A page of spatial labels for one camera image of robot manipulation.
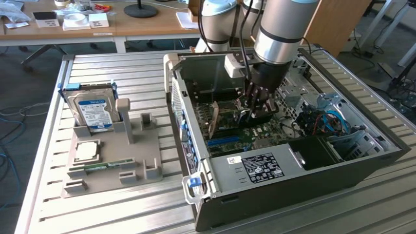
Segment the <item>aluminum table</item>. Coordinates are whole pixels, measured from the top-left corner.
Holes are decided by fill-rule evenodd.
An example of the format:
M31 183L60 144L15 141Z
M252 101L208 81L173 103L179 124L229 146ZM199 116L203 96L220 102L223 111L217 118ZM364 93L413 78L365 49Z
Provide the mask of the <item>aluminum table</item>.
M167 53L177 51L75 56L75 59L63 61L57 76L57 83L115 80L120 97L131 99L129 115L153 114L157 118L163 181L60 198L75 120L55 92L16 233L195 233L164 99L163 56ZM353 188L204 233L400 234L416 230L415 125L331 55L319 51L313 57L412 150ZM331 92L329 84L319 79L320 76L312 74L312 80L323 91Z

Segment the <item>floor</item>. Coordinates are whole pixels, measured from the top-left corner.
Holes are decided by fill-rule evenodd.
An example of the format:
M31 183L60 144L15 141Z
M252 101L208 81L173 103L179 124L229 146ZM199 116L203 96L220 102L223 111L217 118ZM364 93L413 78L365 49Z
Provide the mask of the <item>floor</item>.
M357 26L357 32L364 32L371 24L375 15L363 18ZM377 36L377 31L384 27L387 21L377 27L376 33L372 38ZM403 68L396 66L396 63L404 56L405 52L416 42L416 33L405 28L397 28L387 40L383 49L385 53L376 54L371 59L373 62L385 62L391 67L400 72ZM143 50L171 50L173 47L180 49L179 42L172 40L155 41L155 48L148 48L145 41L132 42L128 52ZM184 40L187 46L195 45L196 40ZM109 42L97 43L99 48L93 49L89 44L63 45L63 49L71 54L99 54L99 53L115 53L115 45ZM39 46L29 46L31 51L35 51ZM53 86L56 81L56 75L60 67L61 55L57 51L48 51L39 59L36 59L31 66L35 71L25 73L20 67L20 61L29 55L29 53L21 52L17 47L9 47L8 51L1 55L1 52L7 48L0 47L0 110L8 107L24 107L35 103L48 102L51 100ZM363 59L353 57L349 53L339 55L339 60L351 69L352 72L357 72L367 68L371 64ZM416 68L411 71L409 77L415 77ZM385 86L388 83L388 76L379 72L377 68L363 70L359 73L359 77L372 86ZM33 109L35 113L40 113L47 110L47 106L41 106ZM403 111L409 118L413 118L413 112L409 110ZM21 192L12 204L0 210L0 234L13 233L19 212L21 208L21 202L25 194L27 182L31 174L31 167L35 160L37 144L41 136L43 125L45 121L45 115L25 118L25 131L23 135L9 144L5 145L7 154L13 158L16 162L16 168L19 177L21 180ZM23 116L7 117L8 120L23 119ZM16 125L12 123L4 123L0 121L0 137L8 133L8 131ZM4 173L4 168L0 168L0 175ZM16 194L16 179L9 171L7 177L0 181L0 205L13 198Z

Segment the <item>hard drive label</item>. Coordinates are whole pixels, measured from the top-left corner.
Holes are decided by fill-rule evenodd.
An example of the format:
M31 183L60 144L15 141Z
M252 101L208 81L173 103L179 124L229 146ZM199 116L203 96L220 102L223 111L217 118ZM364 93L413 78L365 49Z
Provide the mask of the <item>hard drive label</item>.
M85 119L87 126L92 129L103 129L112 125L111 115L105 110L107 102L104 99L79 102L80 110Z
M243 165L253 183L284 176L272 153L243 158Z

